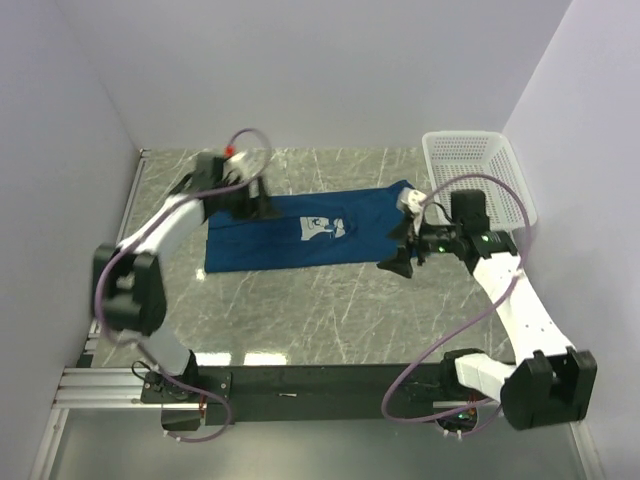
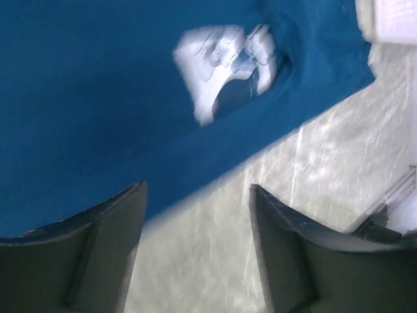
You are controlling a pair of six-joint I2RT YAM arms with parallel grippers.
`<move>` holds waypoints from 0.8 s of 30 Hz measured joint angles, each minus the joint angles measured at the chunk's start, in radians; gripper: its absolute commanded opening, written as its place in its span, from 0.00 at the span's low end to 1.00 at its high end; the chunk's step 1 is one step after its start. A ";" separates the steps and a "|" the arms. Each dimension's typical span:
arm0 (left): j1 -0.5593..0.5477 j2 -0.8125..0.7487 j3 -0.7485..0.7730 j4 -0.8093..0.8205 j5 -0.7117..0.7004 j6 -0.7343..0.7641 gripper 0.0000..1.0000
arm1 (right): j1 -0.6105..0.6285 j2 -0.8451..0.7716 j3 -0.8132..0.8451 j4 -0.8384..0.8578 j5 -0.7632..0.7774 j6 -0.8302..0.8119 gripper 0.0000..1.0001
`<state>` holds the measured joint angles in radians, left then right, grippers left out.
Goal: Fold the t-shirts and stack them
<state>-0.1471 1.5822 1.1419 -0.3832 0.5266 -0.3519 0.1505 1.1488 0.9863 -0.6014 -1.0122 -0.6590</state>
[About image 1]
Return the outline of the blue printed t shirt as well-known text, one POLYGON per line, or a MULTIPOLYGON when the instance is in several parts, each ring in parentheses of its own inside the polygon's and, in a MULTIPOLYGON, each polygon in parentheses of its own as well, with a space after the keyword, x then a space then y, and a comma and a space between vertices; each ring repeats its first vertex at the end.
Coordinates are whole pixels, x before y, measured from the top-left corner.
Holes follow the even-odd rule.
POLYGON ((207 274, 377 263, 396 243, 387 235, 403 219, 396 207, 401 180, 384 188, 272 198, 279 216, 240 221, 227 212, 210 217, 207 274))

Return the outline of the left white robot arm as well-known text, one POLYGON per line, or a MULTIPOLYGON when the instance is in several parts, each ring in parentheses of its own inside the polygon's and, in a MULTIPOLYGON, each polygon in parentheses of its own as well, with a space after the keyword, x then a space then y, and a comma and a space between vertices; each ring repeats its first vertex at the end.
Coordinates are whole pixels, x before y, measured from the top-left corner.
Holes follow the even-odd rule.
POLYGON ((176 401, 193 399, 201 388, 194 353, 162 329, 167 317, 163 263, 219 211, 240 220, 275 215, 264 179, 267 166, 247 152, 201 152, 194 169, 143 227, 120 244, 95 251, 93 315, 104 336, 118 346, 135 346, 176 401))

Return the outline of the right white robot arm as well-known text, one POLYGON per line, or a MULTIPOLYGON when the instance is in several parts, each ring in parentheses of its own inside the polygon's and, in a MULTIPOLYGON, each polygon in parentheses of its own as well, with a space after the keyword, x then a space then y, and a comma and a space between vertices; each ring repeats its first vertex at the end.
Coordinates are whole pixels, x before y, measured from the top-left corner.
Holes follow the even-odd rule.
POLYGON ((507 333, 514 361, 506 364, 477 349, 448 352, 435 385, 460 399, 477 392, 499 402, 516 430, 572 423, 586 417, 597 363, 561 332, 534 291, 524 258, 511 236, 493 230, 481 190, 451 194, 451 218, 444 225, 427 222, 427 196, 405 188, 397 199, 404 218, 389 234, 397 241, 393 257, 379 268, 405 278, 430 254, 453 254, 463 262, 492 303, 507 333))

